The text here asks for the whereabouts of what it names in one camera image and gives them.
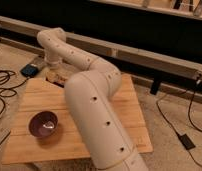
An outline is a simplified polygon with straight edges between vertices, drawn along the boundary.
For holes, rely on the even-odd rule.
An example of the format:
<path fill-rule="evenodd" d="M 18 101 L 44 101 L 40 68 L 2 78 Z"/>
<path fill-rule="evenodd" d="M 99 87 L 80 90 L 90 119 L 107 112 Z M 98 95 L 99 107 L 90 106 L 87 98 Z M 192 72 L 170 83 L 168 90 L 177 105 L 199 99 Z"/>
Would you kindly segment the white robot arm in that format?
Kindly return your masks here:
<path fill-rule="evenodd" d="M 65 101 L 96 169 L 149 171 L 109 102 L 120 88 L 120 70 L 102 57 L 68 44 L 61 28 L 42 30 L 37 40 L 49 68 L 67 61 L 80 70 L 65 81 Z"/>

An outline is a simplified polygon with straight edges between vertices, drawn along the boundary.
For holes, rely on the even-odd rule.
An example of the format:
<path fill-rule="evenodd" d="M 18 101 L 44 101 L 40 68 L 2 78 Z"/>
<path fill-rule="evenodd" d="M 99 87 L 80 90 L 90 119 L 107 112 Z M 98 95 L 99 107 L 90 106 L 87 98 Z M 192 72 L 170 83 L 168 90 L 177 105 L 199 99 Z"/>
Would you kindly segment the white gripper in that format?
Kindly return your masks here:
<path fill-rule="evenodd" d="M 46 73 L 46 79 L 51 83 L 63 86 L 68 77 L 56 70 L 48 70 Z"/>

